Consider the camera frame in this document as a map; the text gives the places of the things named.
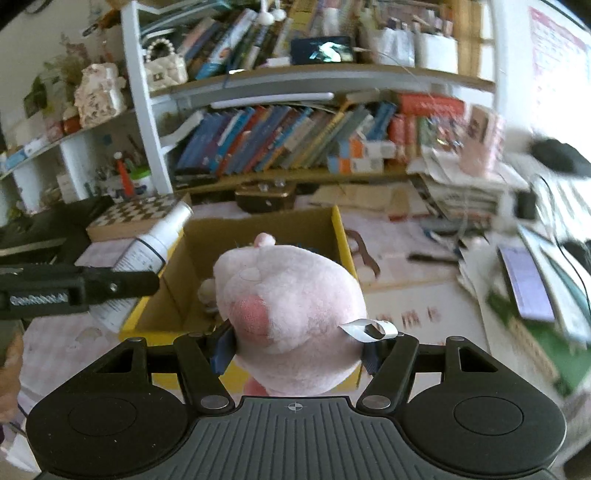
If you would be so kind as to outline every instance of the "pink stuffed animal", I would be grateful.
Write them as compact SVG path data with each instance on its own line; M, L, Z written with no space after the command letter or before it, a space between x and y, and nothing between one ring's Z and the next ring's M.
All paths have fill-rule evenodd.
M213 274L238 365L252 376L246 395L319 395L359 365L362 344L339 325L367 312L358 282L340 265L261 233L253 247L224 253Z

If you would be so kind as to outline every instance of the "plastic bottle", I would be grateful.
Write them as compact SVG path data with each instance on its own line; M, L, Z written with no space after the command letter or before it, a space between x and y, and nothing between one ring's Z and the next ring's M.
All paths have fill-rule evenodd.
M184 224L192 215L191 207L179 202L148 233L135 239L117 261L113 271L151 270L159 273L168 260L168 250L174 245ZM119 333L138 301L139 299L109 300L90 307L90 315L110 331Z

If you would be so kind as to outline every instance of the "book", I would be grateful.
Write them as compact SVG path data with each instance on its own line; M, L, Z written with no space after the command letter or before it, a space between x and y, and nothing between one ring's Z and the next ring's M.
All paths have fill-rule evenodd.
M205 131L205 126L209 122L212 113L206 113L197 128L194 130L193 135L189 139L183 153L181 153L180 158L175 166L175 170L182 170L183 168L187 168L189 160L191 158L192 152L197 148L198 145L202 143L203 133Z
M212 24L207 28L206 31L197 39L191 49L185 55L185 62L191 62L199 53L203 50L203 47L207 44L210 38L220 30L221 25L219 22L212 20Z
M248 164L252 161L254 155L256 155L261 149L265 141L269 139L272 133L277 129L287 112L291 110L291 107L285 105L275 105L272 109L269 109L269 115L265 122L262 122L260 127L256 130L253 129L252 141L248 148L245 150L244 157L235 170L236 173L244 173Z
M236 51L232 56L232 65L230 67L230 71L242 70L241 65L244 62L246 55L248 55L248 52L252 48L257 32L258 24L254 22L248 29L248 32L246 32L246 35L244 35L244 38L240 42L240 45L237 46Z
M316 159L316 155L325 146L325 142L331 137L332 132L338 128L341 122L347 118L347 115L352 112L347 112L341 109L328 124L320 131L318 136L312 139L311 144L304 150L302 155L293 163L292 168L307 168L311 162Z
M552 325L522 320L504 292L491 289L486 302L559 394L567 397L587 383L591 350L572 349Z
M405 157L407 163L417 158L420 152L417 135L417 117L414 115L405 115L404 117L404 138L406 140Z
M242 62L240 68L243 70L252 70L254 68L256 59L258 57L259 52L261 51L261 46L263 41L265 40L265 36L269 31L269 25L260 25L254 41L252 42L251 48L248 50L244 61Z
M233 25L228 29L222 40L213 49L207 62L199 70L196 80L205 79L218 74L223 65L229 61L232 51L240 43L251 24L255 21L257 13L245 8Z
M276 164L281 168L289 168L291 162L294 161L293 153L298 148L301 148L302 141L310 133L310 130L318 123L323 116L322 111L313 111L312 114L304 118L303 122L294 130L293 134L285 141L285 148L282 154L276 161Z
M181 55L185 61L192 60L199 50L203 47L205 42L212 36L212 27L217 24L211 17L202 19L198 25L191 30L189 35L185 38L182 45L178 48L177 53Z
M255 148L255 154L251 157L248 161L246 166L242 169L242 173L249 173L252 169L263 159L272 145L275 143L275 140L279 135L281 135L281 128L283 122L288 119L292 118L294 109L289 106L280 107L277 113L277 118L274 119L272 122L267 125L265 131L261 132L261 137L264 140L261 142L259 147Z
M375 117L374 127L367 134L367 140L383 140L386 137L386 130L396 113L396 106L389 102L384 102L378 109L378 114Z
M329 155L338 156L340 153L341 144L346 142L348 145L349 140L351 138L357 138L358 136L356 132L358 128L360 128L364 122L369 122L368 117L371 117L371 114L365 108L365 106L358 105L353 111L353 114L351 115L350 119L347 122L345 122L343 127L336 133L332 142L327 146L326 151L320 154L322 158L322 163L324 163L327 160Z
M210 165L214 162L218 146L218 141L220 140L221 136L223 135L224 131L228 127L230 121L232 121L232 117L235 116L234 111L222 113L222 121L220 122L217 131L213 134L211 141L207 144L205 149L203 150L203 155L197 162L197 168L203 171L210 171Z
M290 158L286 161L287 168L299 167L302 159L311 152L310 146L314 144L314 140L321 135L333 117L334 115L328 112L320 112L318 121L312 126L310 132L304 136L300 145L291 153Z
M259 128L260 123L264 122L267 119L269 110L270 107L262 105L256 107L254 115L248 121L244 130L237 139L238 144L236 145L236 148L234 150L230 148L230 150L228 151L229 161L226 163L226 167L224 169L224 173L226 175L233 173L234 168L240 163L241 155L244 153L245 148L248 146L252 138L253 131Z
M286 18L283 21L283 25L279 30L279 34L277 35L277 40L275 42L275 46L273 47L273 51L271 54L274 57L288 57L290 54L289 49L285 49L287 36L290 34L291 25L294 22L293 18Z
M189 160L185 165L185 168L199 168L199 161L203 157L205 149L217 133L222 121L223 115L221 113L214 113L209 118L209 121L204 125L203 136L201 137L199 144L189 153Z
M191 60L187 64L187 74L189 78L194 79L197 76L199 70L201 69L207 58L211 55L216 45L226 34L228 28L229 25L223 24L221 22L214 23L211 26L212 33L201 47L199 55L197 55L193 60Z
M426 93L400 92L395 94L399 113L415 116L463 118L466 104L457 98Z
M257 106L254 109L254 112L248 118L248 120L246 121L244 127L239 132L239 134L236 136L236 138L234 139L234 142L232 142L232 144L228 148L228 151L225 154L223 160L220 162L220 166L216 170L216 175L218 177L220 177L223 174L229 173L229 171L228 171L228 164L232 160L232 157L234 156L234 153L236 153L236 151L238 150L238 148L248 138L248 135L250 134L252 127L258 121L258 118L260 118L266 111L267 111L267 109L265 107L263 107L262 105L259 105L259 106Z
M287 127L282 133L281 136L277 139L277 144L273 145L271 151L268 154L268 158L264 158L256 167L255 171L264 171L268 170L273 166L276 159L285 151L285 144L287 140L294 134L294 132L300 127L300 125L307 119L311 113L311 107L306 107L302 112L299 112L298 117L295 119L294 123Z
M261 49L255 60L255 68L263 65L267 59L271 56L271 52L273 50L273 46L275 45L275 41L277 40L277 34L273 29L270 29L265 38L262 42Z
M230 146L236 139L236 137L240 134L252 114L254 113L255 109L253 107L246 107L244 110L238 111L238 113L234 116L234 118L226 127L226 131L220 137L218 141L219 148L216 152L216 156L212 161L211 165L209 166L210 173L217 172L217 169L220 166L220 163L228 153Z

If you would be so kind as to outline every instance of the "poster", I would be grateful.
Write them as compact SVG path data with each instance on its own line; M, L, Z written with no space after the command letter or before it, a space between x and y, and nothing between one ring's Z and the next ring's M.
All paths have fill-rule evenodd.
M583 155L589 108L589 46L572 31L530 7L534 91L532 130L578 148Z

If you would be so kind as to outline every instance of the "yellow cardboard box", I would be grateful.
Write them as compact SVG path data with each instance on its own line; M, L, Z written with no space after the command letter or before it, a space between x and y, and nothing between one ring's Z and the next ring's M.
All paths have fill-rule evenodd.
M224 252L251 244L266 232L278 244L296 245L324 255L343 265L353 276L355 267L337 207L255 215L245 219L190 220L160 276L156 295L139 301L119 334L120 340L145 337L148 344L169 345L188 332L205 332L212 319L197 298L201 282L213 277L213 265ZM340 386L355 390L361 369ZM220 378L230 393L241 393L248 374L231 363ZM175 375L155 374L154 381L178 389Z

